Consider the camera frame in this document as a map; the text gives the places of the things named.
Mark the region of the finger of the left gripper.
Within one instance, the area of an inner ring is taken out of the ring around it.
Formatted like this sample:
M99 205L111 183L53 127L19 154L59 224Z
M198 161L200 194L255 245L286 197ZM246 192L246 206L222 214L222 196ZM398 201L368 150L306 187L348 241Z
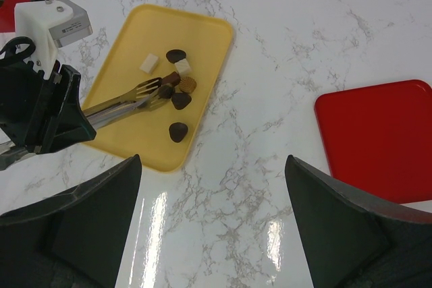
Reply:
M84 116L79 101L81 75L62 65L52 96L41 110L42 119L35 138L25 144L31 153L54 153L78 143L94 140L97 131Z

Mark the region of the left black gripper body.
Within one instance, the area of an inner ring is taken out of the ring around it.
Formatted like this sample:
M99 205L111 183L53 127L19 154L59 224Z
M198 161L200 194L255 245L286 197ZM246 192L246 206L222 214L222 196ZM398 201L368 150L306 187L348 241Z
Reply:
M1 129L16 146L35 144L41 124L40 111L51 97L53 78L29 57L36 45L30 38L11 39L1 49Z

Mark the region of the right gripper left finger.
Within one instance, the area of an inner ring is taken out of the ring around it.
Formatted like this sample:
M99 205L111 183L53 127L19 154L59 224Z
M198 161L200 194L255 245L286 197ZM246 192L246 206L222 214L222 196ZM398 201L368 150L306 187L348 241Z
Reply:
M140 187L135 155L1 215L2 287L114 287Z

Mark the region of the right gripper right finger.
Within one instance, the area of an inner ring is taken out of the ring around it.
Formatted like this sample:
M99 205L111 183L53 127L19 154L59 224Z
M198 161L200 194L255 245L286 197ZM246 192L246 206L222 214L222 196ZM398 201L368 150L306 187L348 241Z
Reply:
M290 155L285 178L314 287L430 287L431 213Z

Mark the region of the metal serving tongs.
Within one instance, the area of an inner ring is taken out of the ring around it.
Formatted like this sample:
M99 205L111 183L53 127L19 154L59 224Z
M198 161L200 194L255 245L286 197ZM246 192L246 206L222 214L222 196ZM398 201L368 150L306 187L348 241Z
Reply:
M86 109L84 116L92 127L100 129L131 115L144 111L154 111L168 100L158 96L158 89L162 86L161 81L161 78L154 78L142 82L121 96ZM34 152L18 147L11 141L2 143L1 170L4 171L10 166L35 155Z

